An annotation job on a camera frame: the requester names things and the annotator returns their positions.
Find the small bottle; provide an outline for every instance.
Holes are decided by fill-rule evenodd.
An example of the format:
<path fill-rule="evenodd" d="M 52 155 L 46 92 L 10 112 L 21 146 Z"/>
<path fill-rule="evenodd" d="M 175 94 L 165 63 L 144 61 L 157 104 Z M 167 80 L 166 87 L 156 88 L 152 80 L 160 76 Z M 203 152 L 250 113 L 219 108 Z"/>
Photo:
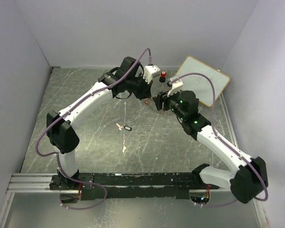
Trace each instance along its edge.
<path fill-rule="evenodd" d="M 161 71 L 161 75 L 160 75 L 159 81 L 161 83 L 164 83 L 166 81 L 166 76 L 167 76 L 166 71 Z"/>

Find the marble surface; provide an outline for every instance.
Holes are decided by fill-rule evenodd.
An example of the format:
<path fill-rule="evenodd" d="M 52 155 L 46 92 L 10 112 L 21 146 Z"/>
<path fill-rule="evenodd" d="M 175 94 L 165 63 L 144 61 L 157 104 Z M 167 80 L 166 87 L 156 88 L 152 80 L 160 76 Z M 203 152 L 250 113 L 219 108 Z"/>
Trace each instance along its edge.
<path fill-rule="evenodd" d="M 54 69 L 40 107 L 38 119 L 21 169 L 22 173 L 55 173 L 55 156 L 39 157 L 34 145 L 46 127 L 46 114 L 59 111 L 76 101 L 108 69 Z M 167 69 L 173 76 L 176 69 Z M 154 79 L 152 95 L 166 91 L 167 85 Z M 199 104 L 203 116 L 211 119 L 211 108 Z M 116 126 L 127 125 L 133 131 L 120 131 Z M 231 139 L 222 100 L 216 102 L 216 128 Z M 158 112 L 153 101 L 146 105 L 134 96 L 112 99 L 90 114 L 77 129 L 80 144 L 76 160 L 80 172 L 189 172 L 203 163 L 226 169 L 226 165 L 207 147 L 186 135 L 176 116 Z M 53 151 L 47 137 L 40 143 L 40 151 Z"/>

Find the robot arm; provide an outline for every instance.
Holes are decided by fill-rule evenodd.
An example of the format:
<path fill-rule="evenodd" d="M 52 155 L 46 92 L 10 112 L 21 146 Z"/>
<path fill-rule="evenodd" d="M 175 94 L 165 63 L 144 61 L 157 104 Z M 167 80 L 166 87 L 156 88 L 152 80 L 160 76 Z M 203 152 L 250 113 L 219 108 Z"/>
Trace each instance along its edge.
<path fill-rule="evenodd" d="M 240 202 L 249 202 L 263 191 L 263 186 L 246 162 L 257 170 L 267 187 L 268 179 L 264 160 L 260 157 L 251 158 L 219 134 L 211 126 L 210 121 L 198 112 L 198 99 L 195 93 L 180 91 L 181 87 L 182 82 L 178 81 L 172 84 L 171 90 L 160 92 L 157 97 L 153 97 L 157 110 L 171 110 L 175 113 L 186 134 L 211 149 L 230 169 L 230 171 L 224 171 L 203 164 L 193 172 L 199 174 L 203 183 L 231 190 Z"/>
<path fill-rule="evenodd" d="M 135 61 L 135 59 L 130 57 L 125 58 L 120 67 L 116 67 L 102 75 L 98 79 L 98 82 L 73 104 L 60 110 L 59 113 L 54 111 L 49 112 L 47 115 L 47 126 L 63 114 L 69 113 L 69 109 L 78 104 L 86 95 L 93 94 L 93 91 L 102 89 L 118 81 L 132 67 Z M 143 68 L 144 74 L 136 76 L 139 66 L 141 64 L 134 67 L 121 83 L 87 98 L 47 132 L 51 144 L 59 152 L 61 167 L 68 176 L 73 179 L 78 179 L 79 176 L 75 161 L 75 148 L 79 144 L 79 138 L 75 133 L 75 129 L 88 114 L 119 93 L 125 91 L 133 93 L 138 99 L 151 97 L 152 77 L 158 74 L 160 70 L 157 66 L 145 66 Z M 194 92 L 181 92 L 181 86 L 182 82 L 177 81 L 172 84 L 171 90 L 158 93 L 157 97 L 153 98 L 157 110 L 171 110 L 175 113 L 177 118 L 181 120 L 179 122 L 186 134 L 210 148 L 230 169 L 230 171 L 224 171 L 211 167 L 208 164 L 203 164 L 192 172 L 199 180 L 197 184 L 212 184 L 223 187 L 231 190 L 239 201 L 243 203 L 249 202 L 263 190 L 263 187 L 242 158 L 245 158 L 258 170 L 258 173 L 268 186 L 264 160 L 259 157 L 256 159 L 251 158 L 248 154 L 243 153 L 224 139 L 229 147 L 240 154 L 240 157 L 238 157 L 230 148 L 218 140 L 218 136 L 220 138 L 223 138 L 223 136 L 219 133 L 215 135 L 211 123 L 198 112 L 198 99 L 196 99 Z M 70 188 L 74 184 L 67 178 L 63 180 Z"/>
<path fill-rule="evenodd" d="M 116 67 L 110 72 L 103 74 L 98 79 L 98 82 L 96 82 L 90 90 L 88 90 L 73 104 L 60 110 L 59 113 L 50 111 L 47 114 L 47 126 L 63 114 L 69 113 L 69 110 L 88 94 L 118 81 L 130 69 L 130 67 L 132 67 L 135 61 L 136 60 L 131 57 L 124 58 L 120 67 Z M 133 93 L 138 99 L 151 97 L 150 89 L 153 83 L 152 78 L 159 73 L 160 69 L 157 66 L 145 66 L 143 68 L 143 74 L 136 76 L 139 66 L 142 67 L 142 65 L 138 63 L 121 83 L 111 89 L 105 89 L 84 100 L 69 115 L 66 115 L 66 117 L 61 119 L 47 132 L 50 143 L 54 145 L 55 150 L 59 152 L 61 167 L 68 176 L 76 179 L 79 175 L 75 161 L 75 148 L 79 144 L 79 138 L 75 133 L 75 130 L 87 115 L 91 114 L 99 106 L 108 102 L 119 93 L 125 91 Z"/>

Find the gray floor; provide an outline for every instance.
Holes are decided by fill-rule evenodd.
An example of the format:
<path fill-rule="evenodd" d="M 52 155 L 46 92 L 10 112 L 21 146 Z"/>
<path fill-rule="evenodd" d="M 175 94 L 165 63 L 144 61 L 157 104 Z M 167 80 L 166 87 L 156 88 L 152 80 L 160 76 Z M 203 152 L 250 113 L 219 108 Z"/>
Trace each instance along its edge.
<path fill-rule="evenodd" d="M 214 205 L 234 199 L 212 192 Z M 87 207 L 94 201 L 81 201 Z M 222 208 L 194 207 L 188 199 L 107 199 L 89 210 L 67 210 L 57 193 L 16 193 L 5 228 L 259 228 L 253 202 Z"/>
<path fill-rule="evenodd" d="M 42 158 L 36 155 L 34 145 L 46 125 L 46 114 L 59 111 L 83 95 L 107 69 L 54 69 L 39 111 L 37 123 L 27 150 L 22 173 L 54 173 L 55 156 Z M 167 70 L 173 76 L 176 70 Z M 152 85 L 152 95 L 166 91 L 158 77 Z M 210 119 L 211 109 L 200 104 L 202 115 Z M 120 131 L 116 126 L 128 125 L 133 131 Z M 230 140 L 222 101 L 216 102 L 216 128 Z M 134 96 L 126 100 L 113 99 L 102 105 L 77 130 L 80 144 L 76 159 L 80 172 L 186 172 L 209 163 L 227 169 L 220 159 L 204 145 L 185 134 L 175 115 L 158 112 L 151 101 Z M 48 138 L 40 143 L 40 151 L 53 151 Z"/>

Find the white enclosure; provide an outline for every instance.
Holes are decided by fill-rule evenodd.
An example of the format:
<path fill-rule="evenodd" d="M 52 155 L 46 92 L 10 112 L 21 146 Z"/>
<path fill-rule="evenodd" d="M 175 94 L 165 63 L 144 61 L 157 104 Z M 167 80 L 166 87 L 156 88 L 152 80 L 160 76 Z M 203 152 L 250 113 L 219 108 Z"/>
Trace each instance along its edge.
<path fill-rule="evenodd" d="M 191 55 L 230 76 L 240 149 L 266 161 L 264 208 L 271 227 L 285 228 L 285 0 L 0 0 L 0 205 L 49 65 L 112 67 L 146 47 L 160 67 Z"/>
<path fill-rule="evenodd" d="M 12 0 L 0 0 L 0 205 L 24 159 L 49 66 Z"/>
<path fill-rule="evenodd" d="M 189 55 L 221 69 L 257 0 L 15 0 L 49 64 L 115 67 L 152 49 L 156 64 Z"/>
<path fill-rule="evenodd" d="M 267 164 L 270 225 L 285 228 L 285 0 L 258 3 L 223 71 L 239 146 Z"/>

